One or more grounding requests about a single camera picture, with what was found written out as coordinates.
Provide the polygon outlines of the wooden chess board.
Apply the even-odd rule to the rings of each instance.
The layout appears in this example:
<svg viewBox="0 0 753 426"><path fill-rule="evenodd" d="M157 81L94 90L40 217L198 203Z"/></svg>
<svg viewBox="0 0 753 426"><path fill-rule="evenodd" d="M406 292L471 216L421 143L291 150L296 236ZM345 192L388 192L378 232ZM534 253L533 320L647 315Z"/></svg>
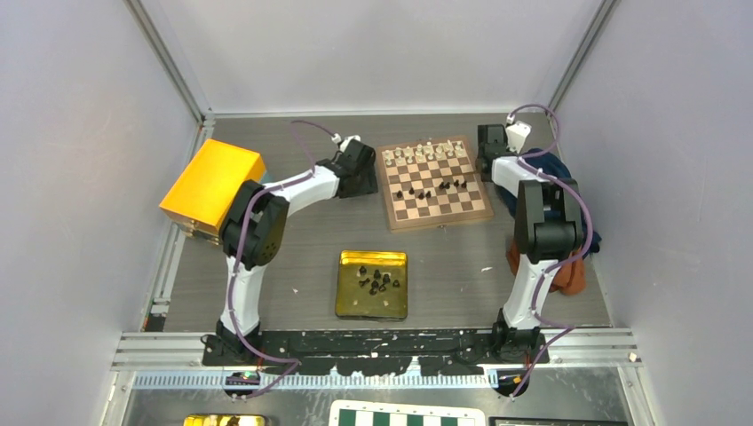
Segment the wooden chess board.
<svg viewBox="0 0 753 426"><path fill-rule="evenodd" d="M445 155L444 160L436 160L435 149L450 141L455 149L462 145L466 152L463 158ZM391 165L386 165L383 151L392 151ZM426 162L416 163L416 152L424 154ZM397 166L395 158L403 156L404 166ZM392 232L412 231L423 228L456 225L487 220L494 216L493 207L487 195L480 174L476 171L476 155L472 151L468 138L453 136L447 138L429 138L405 144L380 146L376 149L376 173L384 195L384 205L389 228ZM455 180L460 186L454 187ZM467 182L467 188L461 184ZM446 190L439 189L446 182ZM410 187L415 189L409 194ZM431 190L432 197L417 199L419 193ZM403 192L403 198L395 194Z"/></svg>

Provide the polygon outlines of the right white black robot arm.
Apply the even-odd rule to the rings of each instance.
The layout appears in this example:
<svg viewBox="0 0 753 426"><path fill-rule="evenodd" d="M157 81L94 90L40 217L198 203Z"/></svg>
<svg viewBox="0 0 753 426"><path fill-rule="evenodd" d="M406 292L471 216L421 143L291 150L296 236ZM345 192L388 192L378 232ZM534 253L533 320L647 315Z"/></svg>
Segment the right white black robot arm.
<svg viewBox="0 0 753 426"><path fill-rule="evenodd" d="M517 156L530 127L481 124L477 127L476 169L482 180L516 200L513 242L519 252L512 292L500 309L489 338L490 351L504 364L517 363L540 339L546 294L561 263L582 246L580 206L570 189Z"/></svg>

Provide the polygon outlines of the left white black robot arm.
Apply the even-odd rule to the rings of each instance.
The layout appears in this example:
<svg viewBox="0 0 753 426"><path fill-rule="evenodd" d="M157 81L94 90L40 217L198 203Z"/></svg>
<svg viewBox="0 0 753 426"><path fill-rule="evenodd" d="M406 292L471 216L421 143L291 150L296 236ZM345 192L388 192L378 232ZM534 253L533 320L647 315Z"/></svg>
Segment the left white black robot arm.
<svg viewBox="0 0 753 426"><path fill-rule="evenodd" d="M277 182L240 186L219 240L228 280L216 337L226 357L246 367L258 357L259 300L266 268L278 254L288 218L319 201L377 191L376 151L357 136L337 143L336 154Z"/></svg>

